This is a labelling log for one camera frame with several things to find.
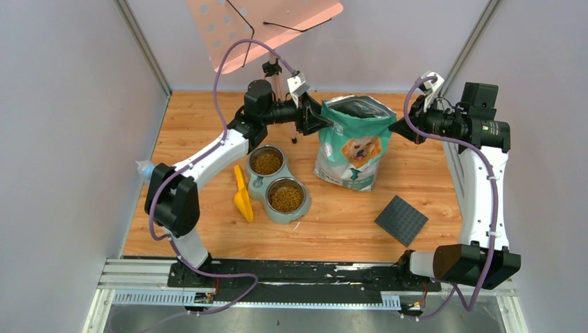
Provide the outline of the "green dog food bag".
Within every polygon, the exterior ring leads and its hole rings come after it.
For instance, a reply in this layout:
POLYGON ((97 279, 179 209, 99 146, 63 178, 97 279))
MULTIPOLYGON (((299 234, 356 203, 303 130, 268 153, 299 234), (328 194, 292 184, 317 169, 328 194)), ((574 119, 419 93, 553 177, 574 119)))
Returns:
POLYGON ((339 96, 322 102, 331 126, 318 132, 313 174, 355 191, 372 191, 386 154, 396 113, 371 96, 339 96))

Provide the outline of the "yellow plastic scoop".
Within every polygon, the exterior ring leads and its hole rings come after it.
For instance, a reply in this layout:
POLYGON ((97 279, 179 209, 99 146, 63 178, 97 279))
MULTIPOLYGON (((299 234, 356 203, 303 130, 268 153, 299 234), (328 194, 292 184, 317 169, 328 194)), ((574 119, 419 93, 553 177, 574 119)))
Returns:
POLYGON ((234 166, 237 192, 234 195, 234 204, 248 223, 254 221, 254 212, 248 193, 248 185, 245 181, 245 174, 239 165, 234 166))

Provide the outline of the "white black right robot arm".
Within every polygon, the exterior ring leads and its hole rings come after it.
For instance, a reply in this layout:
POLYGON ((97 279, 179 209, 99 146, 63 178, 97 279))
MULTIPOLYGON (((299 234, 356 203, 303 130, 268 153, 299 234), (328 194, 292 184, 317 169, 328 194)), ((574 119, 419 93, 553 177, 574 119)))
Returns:
POLYGON ((404 117, 390 129, 415 144, 431 138, 457 146, 462 228, 457 244, 433 252, 407 250, 396 280, 408 290, 424 278, 492 290, 521 268, 503 217, 510 126, 495 119, 497 85, 465 83, 461 100, 447 109, 439 102, 441 86, 440 78, 418 85, 423 94, 414 102, 405 100, 404 117))

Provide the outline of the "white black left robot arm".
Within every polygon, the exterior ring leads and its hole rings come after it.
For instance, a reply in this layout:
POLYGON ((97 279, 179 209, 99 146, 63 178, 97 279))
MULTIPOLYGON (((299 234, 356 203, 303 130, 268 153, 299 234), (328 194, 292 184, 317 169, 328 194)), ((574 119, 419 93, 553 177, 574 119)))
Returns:
POLYGON ((254 80, 243 97, 243 105, 217 139, 175 166, 148 162, 142 173, 148 177, 145 212, 149 230, 160 226, 163 239, 170 241, 179 259, 187 266, 186 278, 203 287, 212 278, 205 263, 209 251, 203 246, 196 224, 200 218, 199 193, 225 167, 251 154, 268 135, 268 126, 294 123, 302 135, 311 135, 332 122, 321 114, 321 105, 308 92, 292 92, 290 99, 278 101, 272 85, 254 80))

